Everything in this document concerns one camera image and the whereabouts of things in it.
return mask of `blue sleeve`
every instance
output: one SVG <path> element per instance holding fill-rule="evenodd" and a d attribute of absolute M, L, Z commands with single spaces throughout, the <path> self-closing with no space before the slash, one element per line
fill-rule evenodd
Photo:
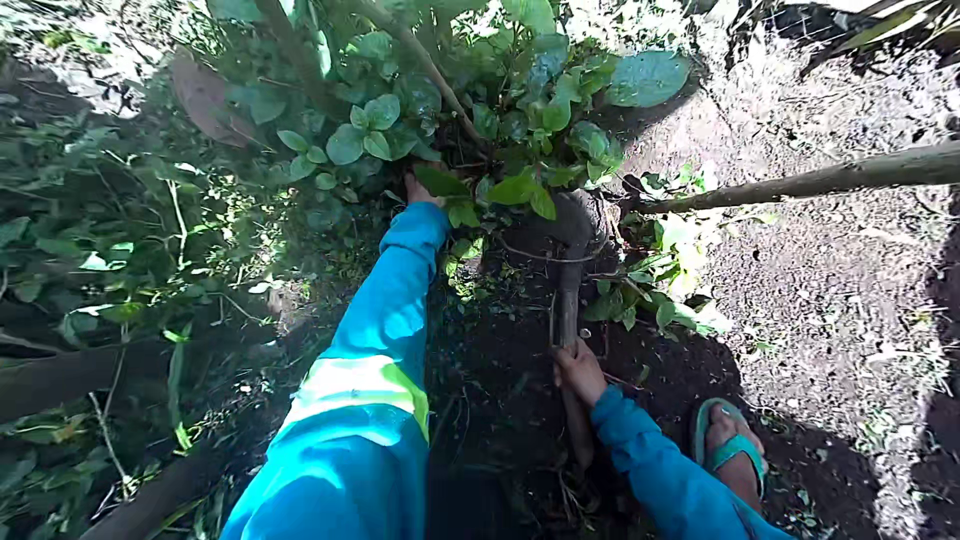
<path fill-rule="evenodd" d="M 625 473 L 660 538 L 785 539 L 719 479 L 681 454 L 657 423 L 619 388 L 608 386 L 591 413 L 613 466 Z"/>
<path fill-rule="evenodd" d="M 425 302 L 448 229 L 430 203 L 394 218 L 221 538 L 423 537 Z"/>

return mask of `dead leaf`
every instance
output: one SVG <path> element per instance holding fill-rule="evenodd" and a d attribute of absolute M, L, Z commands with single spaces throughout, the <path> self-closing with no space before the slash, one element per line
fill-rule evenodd
<path fill-rule="evenodd" d="M 227 81 L 195 61 L 184 47 L 177 47 L 170 70 L 180 104 L 204 135 L 241 148 L 253 140 L 253 125 L 227 109 Z"/>

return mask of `wooden stick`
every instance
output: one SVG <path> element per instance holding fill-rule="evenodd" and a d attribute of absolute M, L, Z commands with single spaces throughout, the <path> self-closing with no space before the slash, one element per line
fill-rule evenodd
<path fill-rule="evenodd" d="M 260 2 L 267 0 L 256 0 L 257 5 Z M 426 69 L 426 75 L 433 81 L 434 85 L 437 85 L 440 88 L 440 93 L 443 95 L 446 102 L 453 108 L 456 112 L 457 118 L 460 120 L 460 123 L 463 124 L 464 129 L 467 131 L 467 135 L 470 135 L 470 138 L 476 142 L 480 148 L 486 149 L 489 145 L 488 141 L 480 136 L 480 132 L 473 126 L 473 122 L 470 121 L 470 117 L 467 116 L 467 111 L 464 110 L 464 106 L 460 104 L 460 100 L 457 99 L 457 94 L 454 93 L 453 88 L 446 83 L 443 74 L 440 73 L 440 70 L 437 69 L 437 65 L 430 58 L 430 53 L 423 48 L 423 44 L 417 40 L 417 37 L 414 36 L 414 33 L 410 31 L 409 28 L 396 24 L 392 15 L 390 15 L 386 10 L 381 8 L 374 0 L 362 0 L 359 3 L 360 14 L 366 16 L 369 20 L 373 21 L 373 24 L 379 26 L 380 28 L 389 32 L 392 36 L 400 40 L 401 43 L 406 45 L 417 55 L 417 58 L 420 60 L 420 64 Z"/>
<path fill-rule="evenodd" d="M 314 107 L 323 114 L 337 120 L 346 120 L 349 104 L 334 97 L 326 89 L 326 82 L 320 75 L 320 63 L 312 59 L 312 55 L 303 48 L 297 39 L 290 19 L 283 11 L 278 0 L 255 0 L 256 8 L 263 13 L 274 34 L 276 44 L 279 45 L 283 56 L 290 62 L 297 75 L 303 80 L 303 89 Z"/>
<path fill-rule="evenodd" d="M 639 213 L 776 203 L 862 188 L 900 185 L 960 184 L 960 142 L 947 142 L 836 165 L 780 180 L 735 185 L 701 195 L 654 204 L 637 203 Z"/>

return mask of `hand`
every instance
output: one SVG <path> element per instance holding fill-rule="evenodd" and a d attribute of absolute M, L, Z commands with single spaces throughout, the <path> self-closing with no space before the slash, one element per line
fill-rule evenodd
<path fill-rule="evenodd" d="M 593 408 L 607 389 L 607 380 L 597 363 L 597 357 L 583 339 L 577 338 L 571 348 L 554 347 L 554 383 L 569 384 L 587 406 Z"/>
<path fill-rule="evenodd" d="M 407 171 L 403 175 L 403 182 L 407 186 L 407 204 L 414 203 L 433 203 L 438 207 L 444 206 L 444 200 L 440 197 L 434 197 L 426 190 L 426 187 L 423 187 L 423 184 L 417 180 L 417 176 L 414 175 L 413 171 Z"/>

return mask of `teal flip-flop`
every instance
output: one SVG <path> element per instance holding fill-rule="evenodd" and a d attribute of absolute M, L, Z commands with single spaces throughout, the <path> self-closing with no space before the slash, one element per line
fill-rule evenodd
<path fill-rule="evenodd" d="M 701 403 L 700 408 L 697 410 L 697 416 L 693 421 L 693 460 L 697 462 L 697 465 L 707 469 L 707 472 L 716 476 L 717 469 L 727 461 L 730 461 L 732 457 L 741 452 L 746 454 L 747 457 L 750 458 L 750 462 L 754 464 L 756 485 L 762 498 L 763 479 L 766 476 L 766 467 L 764 466 L 763 456 L 760 455 L 754 443 L 750 442 L 750 439 L 738 433 L 721 445 L 720 448 L 714 450 L 710 455 L 707 455 L 707 430 L 710 428 L 710 409 L 717 404 L 722 405 L 724 410 L 729 412 L 735 420 L 739 420 L 744 424 L 747 423 L 740 409 L 723 398 L 712 398 Z"/>

